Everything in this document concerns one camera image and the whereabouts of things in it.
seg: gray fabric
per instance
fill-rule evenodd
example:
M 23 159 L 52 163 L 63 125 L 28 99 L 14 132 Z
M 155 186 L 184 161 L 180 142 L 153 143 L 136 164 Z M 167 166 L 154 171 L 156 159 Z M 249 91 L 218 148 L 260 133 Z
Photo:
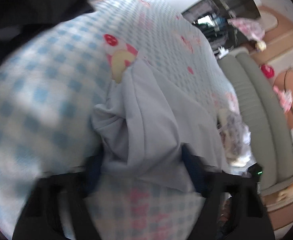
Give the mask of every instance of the gray fabric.
M 181 162 L 189 143 L 208 165 L 229 172 L 221 138 L 208 112 L 141 59 L 111 85 L 105 104 L 94 107 L 93 127 L 104 142 L 103 171 L 191 191 Z
M 293 147 L 283 110 L 254 60 L 245 53 L 238 54 L 236 59 L 246 71 L 265 109 L 277 153 L 277 182 L 285 181 L 293 176 Z
M 254 86 L 237 59 L 227 55 L 218 63 L 236 91 L 243 121 L 251 132 L 253 156 L 265 168 L 261 189 L 267 189 L 277 182 L 277 159 L 268 118 Z

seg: checkered fabric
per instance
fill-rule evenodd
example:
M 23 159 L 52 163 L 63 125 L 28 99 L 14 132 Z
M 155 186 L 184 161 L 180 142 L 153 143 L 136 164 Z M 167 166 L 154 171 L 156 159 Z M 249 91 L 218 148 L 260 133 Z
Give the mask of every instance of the checkered fabric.
M 99 142 L 90 115 L 111 81 L 104 34 L 137 49 L 213 120 L 236 101 L 208 41 L 164 0 L 90 2 L 96 12 L 43 32 L 0 68 L 0 229 L 9 239 L 35 179 L 82 165 Z M 103 239 L 181 240 L 203 199 L 104 175 L 87 204 Z

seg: light blue cloth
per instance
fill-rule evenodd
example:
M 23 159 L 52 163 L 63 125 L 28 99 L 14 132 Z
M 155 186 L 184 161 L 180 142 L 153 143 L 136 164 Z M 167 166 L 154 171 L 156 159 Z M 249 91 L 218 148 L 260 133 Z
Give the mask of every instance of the light blue cloth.
M 105 102 L 111 83 L 105 34 L 143 51 L 212 122 L 218 108 L 228 108 L 227 95 L 235 97 L 200 30 L 164 0 L 142 1 L 149 6 L 140 0 L 90 0 L 94 13 L 43 32 L 0 67 L 0 229 L 8 238 L 35 179 L 45 171 L 64 173 L 82 165 L 100 142 L 90 117 L 93 107 Z M 87 204 L 102 239 L 153 238 L 154 220 L 162 218 L 158 226 L 168 227 L 167 238 L 181 240 L 202 200 L 194 193 L 104 175 Z M 65 230 L 70 236 L 71 228 Z
M 94 107 L 93 128 L 104 142 L 104 172 L 194 191 L 181 160 L 181 143 L 210 166 L 230 172 L 216 123 L 158 70 L 138 59 L 111 83 Z

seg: red strawberry pattern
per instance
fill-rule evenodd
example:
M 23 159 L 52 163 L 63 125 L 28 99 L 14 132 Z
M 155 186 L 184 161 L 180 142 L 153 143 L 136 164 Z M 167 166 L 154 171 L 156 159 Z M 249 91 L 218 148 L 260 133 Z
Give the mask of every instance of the red strawberry pattern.
M 140 1 L 140 3 L 142 3 L 144 6 L 146 6 L 146 7 L 150 7 L 150 4 L 148 3 L 148 2 L 145 2 L 145 1 L 143 1 L 143 0 L 139 0 Z
M 141 13 L 138 19 L 138 26 L 146 30 L 151 30 L 153 27 L 153 21 L 148 19 L 145 13 Z
M 105 34 L 104 39 L 110 46 L 116 46 L 119 44 L 117 38 L 110 34 Z
M 189 71 L 190 74 L 192 74 L 192 75 L 194 74 L 193 69 L 191 67 L 188 67 L 188 71 Z
M 184 45 L 193 53 L 192 45 L 189 41 L 187 41 L 183 36 L 181 36 L 181 40 L 183 41 Z

